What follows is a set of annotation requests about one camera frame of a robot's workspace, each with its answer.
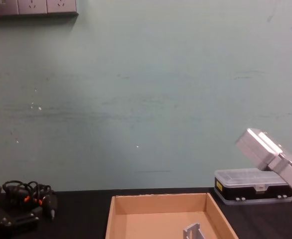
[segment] wall socket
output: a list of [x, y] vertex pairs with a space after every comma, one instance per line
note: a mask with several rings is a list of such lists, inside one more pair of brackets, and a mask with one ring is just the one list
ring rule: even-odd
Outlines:
[[47, 12], [77, 14], [76, 0], [47, 0]]
[[46, 14], [46, 0], [17, 0], [20, 15]]
[[17, 0], [0, 0], [0, 16], [18, 15]]

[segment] plastic storage box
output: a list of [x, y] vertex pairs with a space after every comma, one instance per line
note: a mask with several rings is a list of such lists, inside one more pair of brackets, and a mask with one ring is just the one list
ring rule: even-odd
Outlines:
[[292, 201], [292, 188], [278, 174], [257, 168], [215, 171], [215, 192], [227, 205]]

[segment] yellow label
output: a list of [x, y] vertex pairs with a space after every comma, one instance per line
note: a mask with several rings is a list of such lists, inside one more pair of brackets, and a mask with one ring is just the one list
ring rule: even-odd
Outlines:
[[216, 180], [216, 186], [219, 188], [219, 190], [222, 192], [222, 185], [221, 183], [219, 183], [217, 180]]

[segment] clear plastic lid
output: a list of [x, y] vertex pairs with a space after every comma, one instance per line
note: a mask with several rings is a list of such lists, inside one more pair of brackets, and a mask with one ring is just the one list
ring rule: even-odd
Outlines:
[[217, 170], [215, 177], [227, 188], [254, 187], [257, 191], [264, 191], [269, 186], [288, 185], [275, 172], [257, 168]]

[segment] metal part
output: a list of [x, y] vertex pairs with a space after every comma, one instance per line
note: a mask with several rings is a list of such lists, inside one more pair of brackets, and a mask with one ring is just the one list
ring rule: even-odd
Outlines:
[[292, 154], [260, 129], [248, 128], [236, 145], [260, 170], [271, 170], [292, 187]]
[[194, 223], [185, 228], [183, 231], [183, 239], [205, 239], [200, 230], [200, 224]]

